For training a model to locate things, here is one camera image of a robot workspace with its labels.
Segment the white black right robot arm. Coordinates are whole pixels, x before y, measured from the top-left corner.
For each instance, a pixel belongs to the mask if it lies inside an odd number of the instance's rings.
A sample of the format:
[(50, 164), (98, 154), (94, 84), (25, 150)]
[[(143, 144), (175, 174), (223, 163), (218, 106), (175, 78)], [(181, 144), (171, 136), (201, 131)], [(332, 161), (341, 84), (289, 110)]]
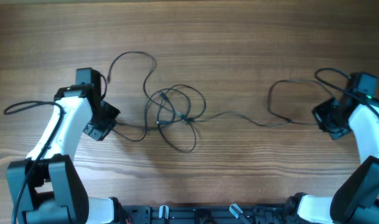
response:
[(352, 132), (360, 166), (332, 197), (301, 197), (297, 215), (309, 223), (379, 223), (379, 99), (375, 97), (378, 78), (367, 72), (346, 77), (339, 88), (319, 77), (317, 81), (342, 93), (316, 106), (319, 128), (332, 139)]

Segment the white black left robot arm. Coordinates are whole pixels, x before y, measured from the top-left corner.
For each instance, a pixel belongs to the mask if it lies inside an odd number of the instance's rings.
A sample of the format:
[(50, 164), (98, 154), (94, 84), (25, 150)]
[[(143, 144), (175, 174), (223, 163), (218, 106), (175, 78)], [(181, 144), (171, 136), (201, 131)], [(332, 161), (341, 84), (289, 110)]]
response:
[(104, 101), (104, 76), (92, 68), (76, 71), (72, 86), (58, 89), (54, 112), (35, 148), (10, 163), (7, 182), (14, 201), (13, 223), (127, 223), (117, 198), (88, 196), (73, 165), (83, 133), (103, 140), (119, 110)]

